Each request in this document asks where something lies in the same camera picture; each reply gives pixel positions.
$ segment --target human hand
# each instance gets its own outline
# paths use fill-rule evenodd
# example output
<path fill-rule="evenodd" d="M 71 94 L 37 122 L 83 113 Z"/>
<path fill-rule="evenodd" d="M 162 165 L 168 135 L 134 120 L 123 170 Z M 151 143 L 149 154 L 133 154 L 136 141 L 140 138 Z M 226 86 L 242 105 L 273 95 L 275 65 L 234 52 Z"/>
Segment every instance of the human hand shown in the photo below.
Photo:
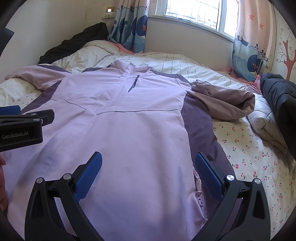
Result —
<path fill-rule="evenodd" d="M 2 166 L 5 165 L 2 154 L 0 153 L 0 209 L 4 211 L 7 208 L 7 199 L 5 193 L 5 180 Z"/>

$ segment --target silver bolt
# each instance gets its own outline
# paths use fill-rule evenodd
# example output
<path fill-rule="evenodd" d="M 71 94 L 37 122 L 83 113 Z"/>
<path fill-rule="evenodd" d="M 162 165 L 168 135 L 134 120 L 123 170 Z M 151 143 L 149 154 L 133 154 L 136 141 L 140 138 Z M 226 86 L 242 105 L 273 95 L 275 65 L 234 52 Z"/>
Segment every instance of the silver bolt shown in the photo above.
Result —
<path fill-rule="evenodd" d="M 36 180 L 37 183 L 42 183 L 42 181 L 43 181 L 43 178 L 42 177 L 37 178 L 37 180 Z"/>
<path fill-rule="evenodd" d="M 261 183 L 261 180 L 260 180 L 259 178 L 256 178 L 256 179 L 255 179 L 255 183 L 256 183 L 256 184 L 260 184 L 260 183 Z"/>
<path fill-rule="evenodd" d="M 232 175 L 227 175 L 227 177 L 226 177 L 229 181 L 233 181 L 234 180 L 234 176 L 232 176 Z"/>
<path fill-rule="evenodd" d="M 71 178 L 71 174 L 67 173 L 63 176 L 65 180 L 69 180 Z"/>

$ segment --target curtain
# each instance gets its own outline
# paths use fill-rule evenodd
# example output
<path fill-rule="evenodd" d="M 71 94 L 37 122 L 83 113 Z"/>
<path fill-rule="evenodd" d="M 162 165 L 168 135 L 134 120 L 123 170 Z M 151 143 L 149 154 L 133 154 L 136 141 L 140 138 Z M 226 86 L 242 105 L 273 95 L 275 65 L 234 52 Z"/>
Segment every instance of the curtain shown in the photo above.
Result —
<path fill-rule="evenodd" d="M 109 40 L 134 53 L 145 50 L 149 0 L 119 0 Z"/>
<path fill-rule="evenodd" d="M 272 6 L 268 0 L 240 0 L 232 52 L 235 72 L 248 81 L 262 74 L 271 51 Z"/>

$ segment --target jacket zipper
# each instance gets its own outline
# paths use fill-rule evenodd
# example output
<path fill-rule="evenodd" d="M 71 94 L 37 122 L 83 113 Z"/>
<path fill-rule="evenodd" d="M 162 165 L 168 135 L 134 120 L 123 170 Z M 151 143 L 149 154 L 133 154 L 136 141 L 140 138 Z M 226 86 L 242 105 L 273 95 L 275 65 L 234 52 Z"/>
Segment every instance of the jacket zipper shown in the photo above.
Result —
<path fill-rule="evenodd" d="M 130 92 L 135 86 L 136 86 L 136 83 L 137 83 L 137 80 L 140 76 L 138 75 L 133 83 L 133 85 L 130 87 L 130 89 L 128 90 L 128 92 Z"/>

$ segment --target tree wall decal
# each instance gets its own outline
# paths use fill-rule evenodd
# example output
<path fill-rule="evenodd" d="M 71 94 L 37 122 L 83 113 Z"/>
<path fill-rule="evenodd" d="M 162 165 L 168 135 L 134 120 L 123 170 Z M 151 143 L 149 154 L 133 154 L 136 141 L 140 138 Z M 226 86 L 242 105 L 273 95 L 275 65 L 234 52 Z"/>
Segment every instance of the tree wall decal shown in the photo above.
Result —
<path fill-rule="evenodd" d="M 280 54 L 281 57 L 277 58 L 276 59 L 276 62 L 278 62 L 278 63 L 284 63 L 287 66 L 288 73 L 287 73 L 287 78 L 286 79 L 287 80 L 290 80 L 292 70 L 293 69 L 296 69 L 296 67 L 293 68 L 293 66 L 294 66 L 294 64 L 296 62 L 296 50 L 292 50 L 292 47 L 289 46 L 289 44 L 288 44 L 289 41 L 294 40 L 292 38 L 292 31 L 291 31 L 291 29 L 289 27 L 288 27 L 288 30 L 290 31 L 290 34 L 287 37 L 287 40 L 284 41 L 283 40 L 283 36 L 282 36 L 282 34 L 284 32 L 284 29 L 283 28 L 280 29 L 280 35 L 281 35 L 281 41 L 282 42 L 279 42 L 279 48 L 281 49 L 281 51 L 278 52 L 278 54 Z"/>

